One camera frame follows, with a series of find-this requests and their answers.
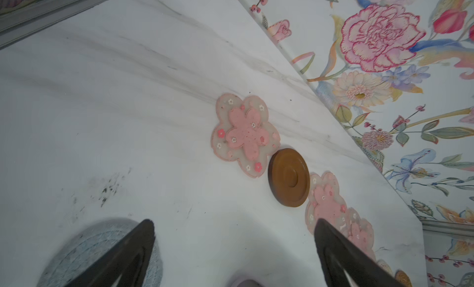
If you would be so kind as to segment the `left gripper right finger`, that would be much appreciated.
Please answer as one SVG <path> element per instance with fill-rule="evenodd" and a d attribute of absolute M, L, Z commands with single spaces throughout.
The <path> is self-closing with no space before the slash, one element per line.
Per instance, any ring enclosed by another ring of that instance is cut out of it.
<path fill-rule="evenodd" d="M 402 285 L 327 220 L 317 221 L 314 240 L 327 286 L 349 287 L 351 284 L 348 277 L 359 287 L 400 287 Z"/>

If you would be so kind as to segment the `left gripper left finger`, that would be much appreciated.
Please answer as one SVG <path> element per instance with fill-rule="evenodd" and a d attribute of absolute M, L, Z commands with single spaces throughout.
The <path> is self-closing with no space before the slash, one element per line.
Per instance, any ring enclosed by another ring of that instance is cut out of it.
<path fill-rule="evenodd" d="M 154 223 L 145 219 L 68 287 L 141 287 L 153 253 Z"/>

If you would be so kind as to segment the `pink flower coaster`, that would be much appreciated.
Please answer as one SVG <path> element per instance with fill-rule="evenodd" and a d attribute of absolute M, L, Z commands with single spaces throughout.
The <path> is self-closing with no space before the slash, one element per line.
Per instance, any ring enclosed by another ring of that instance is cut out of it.
<path fill-rule="evenodd" d="M 313 235 L 319 219 L 325 219 L 343 235 L 348 234 L 348 210 L 345 200 L 339 193 L 339 183 L 331 172 L 322 176 L 312 173 L 305 221 L 308 231 Z"/>
<path fill-rule="evenodd" d="M 269 110 L 258 96 L 241 99 L 223 94 L 216 102 L 218 125 L 211 136 L 214 154 L 238 162 L 251 178 L 261 177 L 280 148 L 280 135 L 269 122 Z"/>
<path fill-rule="evenodd" d="M 348 240 L 356 247 L 376 261 L 373 251 L 374 247 L 374 229 L 372 224 L 364 218 L 361 218 L 354 208 L 349 208 L 346 212 L 346 221 L 348 224 Z"/>

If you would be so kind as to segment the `grey round knitted coaster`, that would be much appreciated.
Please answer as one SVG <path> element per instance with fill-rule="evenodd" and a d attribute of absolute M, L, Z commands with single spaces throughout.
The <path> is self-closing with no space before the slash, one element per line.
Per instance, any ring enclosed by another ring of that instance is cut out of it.
<path fill-rule="evenodd" d="M 106 219 L 76 234 L 45 267 L 37 285 L 64 287 L 91 267 L 125 238 L 139 222 L 127 218 Z"/>

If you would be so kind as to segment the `woven rattan round coaster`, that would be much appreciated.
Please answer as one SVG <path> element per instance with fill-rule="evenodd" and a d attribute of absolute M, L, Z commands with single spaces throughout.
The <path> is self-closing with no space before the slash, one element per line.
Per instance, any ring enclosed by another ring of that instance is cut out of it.
<path fill-rule="evenodd" d="M 398 270 L 395 274 L 395 279 L 397 282 L 402 284 L 403 287 L 412 287 L 412 282 L 406 272 Z"/>

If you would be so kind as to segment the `brown wooden round coaster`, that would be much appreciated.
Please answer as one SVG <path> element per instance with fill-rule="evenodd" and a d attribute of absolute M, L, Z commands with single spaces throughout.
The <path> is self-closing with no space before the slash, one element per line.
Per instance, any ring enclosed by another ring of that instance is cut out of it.
<path fill-rule="evenodd" d="M 306 161 L 294 149 L 281 149 L 272 156 L 268 180 L 275 199 L 286 207 L 301 206 L 309 195 L 309 169 Z"/>

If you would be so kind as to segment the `white embroidered round coaster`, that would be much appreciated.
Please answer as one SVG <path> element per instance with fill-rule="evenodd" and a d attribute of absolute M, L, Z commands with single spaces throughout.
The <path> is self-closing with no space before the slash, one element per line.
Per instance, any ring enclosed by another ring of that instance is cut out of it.
<path fill-rule="evenodd" d="M 386 273 L 388 273 L 391 277 L 394 276 L 394 273 L 391 269 L 391 267 L 388 265 L 387 262 L 384 260 L 380 259 L 376 262 L 380 268 L 382 268 Z"/>

